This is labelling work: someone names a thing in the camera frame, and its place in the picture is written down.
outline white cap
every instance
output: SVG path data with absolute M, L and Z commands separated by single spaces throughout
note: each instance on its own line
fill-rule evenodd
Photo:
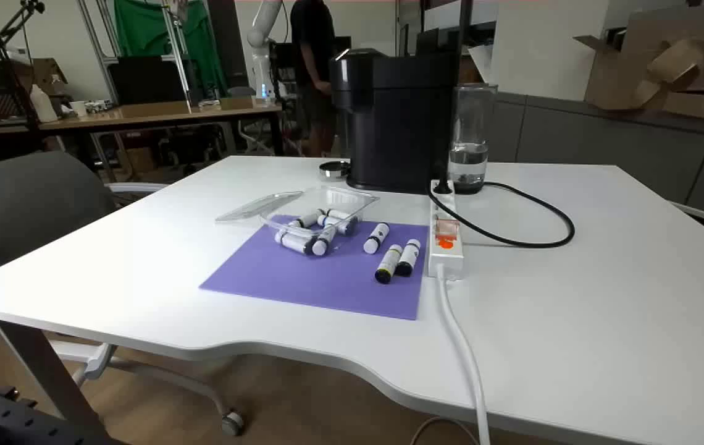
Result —
M 324 257 L 329 249 L 327 241 L 311 242 L 311 255 Z
M 365 241 L 364 249 L 365 249 L 369 255 L 372 255 L 372 253 L 377 253 L 377 246 L 381 246 L 381 242 L 371 237 L 371 241 Z

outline desk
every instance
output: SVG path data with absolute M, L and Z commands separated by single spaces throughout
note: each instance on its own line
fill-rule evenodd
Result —
M 418 322 L 201 289 L 254 232 L 215 218 L 282 185 L 319 185 L 319 163 L 227 159 L 51 242 L 0 270 L 0 322 L 185 360 L 271 354 L 334 367 L 407 407 L 472 421 L 430 276 Z M 621 169 L 493 163 L 490 176 L 579 223 L 574 246 L 545 253 L 466 234 L 466 280 L 449 297 L 492 425 L 576 443 L 704 443 L 704 228 Z M 460 211 L 512 237 L 562 234 L 553 215 L 493 189 Z M 365 211 L 424 215 L 428 197 L 393 192 Z
M 44 122 L 39 124 L 39 133 L 41 137 L 112 133 L 112 131 L 187 126 L 208 122 L 269 119 L 273 153 L 282 157 L 283 148 L 282 148 L 280 114 L 282 114 L 280 106 L 219 108 L 219 106 L 187 106 L 185 102 L 128 105 L 104 114 L 92 114 L 87 119 L 67 116 L 62 122 Z M 28 128 L 0 126 L 0 137 L 7 133 L 28 133 Z

